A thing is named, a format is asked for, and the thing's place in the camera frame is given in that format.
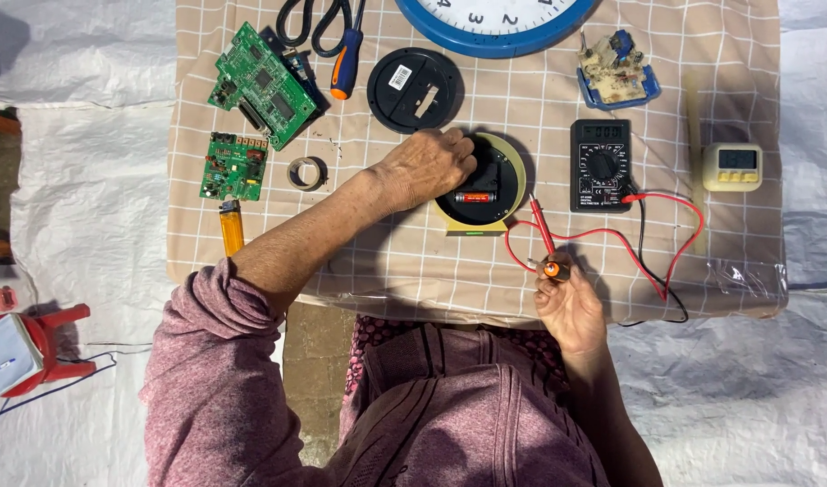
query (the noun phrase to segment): roll of tape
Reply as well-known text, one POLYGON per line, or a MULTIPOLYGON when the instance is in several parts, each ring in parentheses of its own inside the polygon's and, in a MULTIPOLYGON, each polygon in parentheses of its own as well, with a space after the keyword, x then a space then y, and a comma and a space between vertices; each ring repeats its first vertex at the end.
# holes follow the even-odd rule
POLYGON ((313 159, 300 157, 297 160, 293 160, 293 162, 287 166, 287 180, 291 186, 300 191, 312 192, 326 182, 326 172, 323 171, 321 165, 313 159), (311 182, 302 181, 302 178, 299 176, 299 170, 302 169, 304 165, 310 165, 317 170, 317 177, 311 182))

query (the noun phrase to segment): red plastic chair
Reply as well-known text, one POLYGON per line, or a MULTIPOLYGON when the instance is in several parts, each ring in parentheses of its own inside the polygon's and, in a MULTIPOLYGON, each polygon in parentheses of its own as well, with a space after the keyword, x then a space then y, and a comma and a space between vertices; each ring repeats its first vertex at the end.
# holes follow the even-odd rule
POLYGON ((58 381, 59 379, 72 379, 74 377, 85 377, 97 369, 95 362, 83 362, 77 364, 59 363, 56 359, 56 340, 53 337, 56 328, 65 323, 75 322, 80 318, 90 315, 89 307, 85 304, 78 304, 73 308, 62 309, 50 315, 40 318, 31 318, 19 314, 19 318, 26 325, 26 330, 32 338, 32 342, 40 350, 44 357, 44 368, 29 377, 23 382, 14 386, 7 393, 1 394, 3 398, 12 398, 31 392, 38 384, 43 382, 58 381))

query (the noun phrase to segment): beige checkered tablecloth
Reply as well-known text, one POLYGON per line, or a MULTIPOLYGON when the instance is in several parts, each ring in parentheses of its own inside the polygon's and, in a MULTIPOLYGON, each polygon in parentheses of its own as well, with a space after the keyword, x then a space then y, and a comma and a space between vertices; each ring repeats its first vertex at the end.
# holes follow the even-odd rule
MULTIPOLYGON (((645 54, 662 95, 648 105, 605 113, 585 107, 576 82, 578 35, 549 50, 510 60, 474 59, 444 51, 398 13, 393 0, 366 0, 360 72, 349 101, 329 96, 332 59, 308 55, 332 107, 306 132, 271 154, 260 201, 246 202, 246 241, 321 201, 356 171, 380 161, 404 137, 371 116, 365 84, 377 60, 417 46, 444 52, 461 70, 463 103, 448 126, 505 134, 535 168, 528 174, 550 229, 561 235, 599 227, 624 232, 635 245, 639 210, 622 215, 569 212, 569 127, 576 119, 623 118, 632 123, 633 175, 645 190, 689 196, 689 164, 682 74, 700 85, 702 142, 753 141, 765 149, 765 181, 752 193, 708 196, 707 255, 679 260, 674 290, 691 316, 771 316, 786 305, 782 238, 781 165, 777 146, 779 21, 772 0, 603 0, 585 24, 589 42, 626 28, 645 54), (285 169, 301 156, 329 166, 329 182, 313 193, 289 186, 285 169)), ((315 19, 329 2, 315 3, 315 19)), ((282 0, 177 0, 177 102, 169 138, 168 271, 181 282, 224 257, 216 202, 198 197, 209 132, 255 135, 236 111, 206 103, 224 45, 248 21, 274 26, 282 0)), ((291 16, 298 32, 301 15, 291 16)), ((325 36, 342 32, 341 16, 325 36)), ((530 219, 527 208, 516 212, 530 219)), ((648 202, 644 256, 664 276, 672 255, 694 231, 694 215, 659 198, 648 202)), ((539 234, 512 232, 516 254, 542 258, 539 234)), ((593 275, 614 321, 676 319, 640 274, 623 245, 598 234, 571 245, 593 275)), ((396 214, 346 245, 310 280, 307 303, 356 308, 378 316, 446 322, 537 326, 535 276, 513 263, 502 238, 446 238, 431 205, 396 214)))

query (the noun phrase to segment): black scissors handle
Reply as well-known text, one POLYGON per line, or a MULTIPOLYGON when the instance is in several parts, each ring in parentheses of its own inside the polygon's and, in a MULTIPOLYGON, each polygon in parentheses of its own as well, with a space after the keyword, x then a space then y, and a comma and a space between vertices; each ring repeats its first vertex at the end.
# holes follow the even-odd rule
MULTIPOLYGON (((287 24, 287 17, 289 17, 290 11, 293 7, 301 1, 302 0, 287 0, 287 2, 284 2, 284 5, 282 5, 281 9, 278 10, 278 20, 275 22, 275 32, 278 36, 278 41, 289 48, 296 48, 303 45, 311 32, 311 10, 314 7, 314 0, 304 0, 305 4, 302 6, 302 30, 299 32, 299 36, 295 39, 290 39, 287 36, 287 28, 285 27, 285 24, 287 24)), ((338 10, 342 11, 342 17, 344 18, 344 29, 346 30, 353 25, 353 15, 350 11, 350 0, 333 0, 332 4, 329 6, 329 10, 326 11, 326 14, 320 19, 320 22, 317 23, 317 26, 314 28, 314 34, 311 36, 311 47, 314 49, 314 52, 321 57, 335 57, 342 52, 342 49, 344 48, 343 40, 339 40, 338 44, 331 50, 323 50, 320 47, 320 39, 323 37, 323 32, 325 32, 332 21, 335 20, 335 16, 338 15, 338 10)))

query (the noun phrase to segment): notebook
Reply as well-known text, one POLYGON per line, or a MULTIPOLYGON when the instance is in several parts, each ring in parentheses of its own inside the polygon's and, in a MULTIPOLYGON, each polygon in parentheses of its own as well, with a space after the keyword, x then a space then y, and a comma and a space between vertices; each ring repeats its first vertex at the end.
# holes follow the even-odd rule
POLYGON ((44 367, 44 357, 34 346, 26 326, 16 313, 0 318, 0 395, 32 377, 44 367))

